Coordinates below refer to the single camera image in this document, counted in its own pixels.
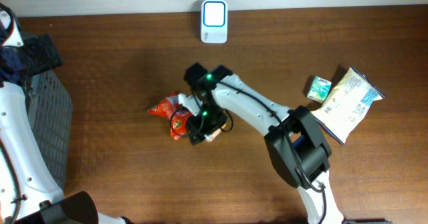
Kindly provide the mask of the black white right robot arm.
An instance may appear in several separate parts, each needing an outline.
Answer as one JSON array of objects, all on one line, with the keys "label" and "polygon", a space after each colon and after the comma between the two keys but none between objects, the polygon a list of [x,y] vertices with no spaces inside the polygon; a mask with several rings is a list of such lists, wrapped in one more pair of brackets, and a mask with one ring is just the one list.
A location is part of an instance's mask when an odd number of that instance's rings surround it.
[{"label": "black white right robot arm", "polygon": [[298,190],[309,223],[345,222],[330,186],[332,150],[309,109],[269,100],[222,65],[209,71],[195,63],[184,80],[191,94],[179,95],[179,104],[192,114],[186,123],[191,144],[223,131],[234,113],[263,136],[274,170]]}]

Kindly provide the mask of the teal tissue pack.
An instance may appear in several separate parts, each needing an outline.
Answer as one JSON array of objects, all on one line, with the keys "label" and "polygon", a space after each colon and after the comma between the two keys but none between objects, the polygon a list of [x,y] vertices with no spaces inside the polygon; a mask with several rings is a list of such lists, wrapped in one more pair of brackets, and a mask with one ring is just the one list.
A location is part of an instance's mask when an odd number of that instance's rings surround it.
[{"label": "teal tissue pack", "polygon": [[319,103],[323,103],[327,98],[332,82],[319,76],[315,76],[310,84],[306,97]]}]

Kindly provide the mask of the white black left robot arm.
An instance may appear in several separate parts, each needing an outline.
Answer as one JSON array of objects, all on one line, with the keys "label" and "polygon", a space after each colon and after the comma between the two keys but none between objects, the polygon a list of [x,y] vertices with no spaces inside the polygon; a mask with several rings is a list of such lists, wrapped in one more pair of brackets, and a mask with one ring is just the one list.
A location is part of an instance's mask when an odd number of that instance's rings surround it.
[{"label": "white black left robot arm", "polygon": [[1,6],[1,222],[129,223],[85,191],[64,195],[73,104],[54,73],[62,64],[48,34],[21,36]]}]

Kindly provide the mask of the red snack bag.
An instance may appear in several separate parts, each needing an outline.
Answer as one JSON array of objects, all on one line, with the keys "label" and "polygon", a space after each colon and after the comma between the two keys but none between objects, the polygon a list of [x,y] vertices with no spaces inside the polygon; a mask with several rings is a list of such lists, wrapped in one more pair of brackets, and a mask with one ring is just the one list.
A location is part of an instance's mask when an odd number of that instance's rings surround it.
[{"label": "red snack bag", "polygon": [[162,99],[156,106],[153,106],[147,110],[149,114],[171,120],[170,135],[175,140],[178,140],[182,136],[186,135],[186,123],[187,120],[192,116],[192,114],[187,110],[178,110],[179,107],[178,93],[172,92],[167,97]]}]

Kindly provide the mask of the orange tissue pack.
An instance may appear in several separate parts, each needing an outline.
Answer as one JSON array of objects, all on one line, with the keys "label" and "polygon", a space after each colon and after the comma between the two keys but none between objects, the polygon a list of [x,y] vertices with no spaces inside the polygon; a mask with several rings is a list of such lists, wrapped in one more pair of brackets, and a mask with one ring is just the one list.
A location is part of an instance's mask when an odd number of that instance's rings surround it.
[{"label": "orange tissue pack", "polygon": [[217,130],[215,130],[213,133],[211,134],[206,134],[205,135],[205,140],[207,142],[212,142],[214,139],[217,138],[217,136],[222,133],[222,129],[218,128]]}]

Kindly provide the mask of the cream snack bag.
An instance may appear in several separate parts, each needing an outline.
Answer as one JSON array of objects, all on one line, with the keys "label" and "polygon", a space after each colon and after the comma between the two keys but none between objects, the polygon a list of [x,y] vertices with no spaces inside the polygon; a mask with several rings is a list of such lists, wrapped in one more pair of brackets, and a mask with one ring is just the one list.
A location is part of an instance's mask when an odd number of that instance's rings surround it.
[{"label": "cream snack bag", "polygon": [[362,72],[351,67],[312,115],[333,139],[343,145],[372,103],[384,98],[384,93]]}]

